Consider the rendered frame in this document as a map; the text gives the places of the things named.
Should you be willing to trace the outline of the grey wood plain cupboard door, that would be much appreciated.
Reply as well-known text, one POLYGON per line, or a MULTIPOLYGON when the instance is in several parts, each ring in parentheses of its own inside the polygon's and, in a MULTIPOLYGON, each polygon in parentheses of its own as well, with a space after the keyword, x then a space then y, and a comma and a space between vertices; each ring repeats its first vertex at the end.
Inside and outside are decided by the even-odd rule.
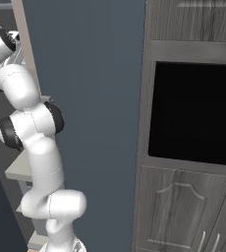
POLYGON ((226 42, 226 0, 152 0, 153 40, 226 42))

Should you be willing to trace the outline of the dark blue-grey fridge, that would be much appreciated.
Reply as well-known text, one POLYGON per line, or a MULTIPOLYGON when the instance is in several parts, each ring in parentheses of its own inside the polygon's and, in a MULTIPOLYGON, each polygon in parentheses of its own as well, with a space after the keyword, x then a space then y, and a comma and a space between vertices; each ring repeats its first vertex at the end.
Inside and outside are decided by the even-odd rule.
POLYGON ((87 197, 88 252, 131 252, 145 0, 12 0, 37 78, 65 117, 65 185, 87 197))

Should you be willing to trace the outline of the grey wood tall cabinet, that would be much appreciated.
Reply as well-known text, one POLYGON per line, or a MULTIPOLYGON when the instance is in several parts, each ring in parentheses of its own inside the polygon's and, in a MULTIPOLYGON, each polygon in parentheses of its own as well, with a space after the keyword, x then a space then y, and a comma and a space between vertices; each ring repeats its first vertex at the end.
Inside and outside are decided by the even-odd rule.
POLYGON ((149 131, 154 89, 155 67, 158 62, 179 62, 194 64, 226 64, 226 42, 153 40, 151 38, 152 0, 145 1, 145 23, 143 38, 143 59, 141 71, 141 105, 139 119, 139 141, 137 156, 137 184, 135 199, 135 235, 138 227, 139 192, 141 168, 151 166, 172 170, 183 170, 226 176, 226 165, 197 162, 165 157, 151 157, 148 154, 149 131))

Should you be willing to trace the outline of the black built-in oven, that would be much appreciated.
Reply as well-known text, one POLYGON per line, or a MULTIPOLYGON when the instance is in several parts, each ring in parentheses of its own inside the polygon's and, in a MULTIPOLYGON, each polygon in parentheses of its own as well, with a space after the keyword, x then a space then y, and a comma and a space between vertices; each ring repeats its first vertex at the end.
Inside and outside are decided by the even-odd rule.
POLYGON ((148 154, 226 165, 226 64, 156 64, 148 154))

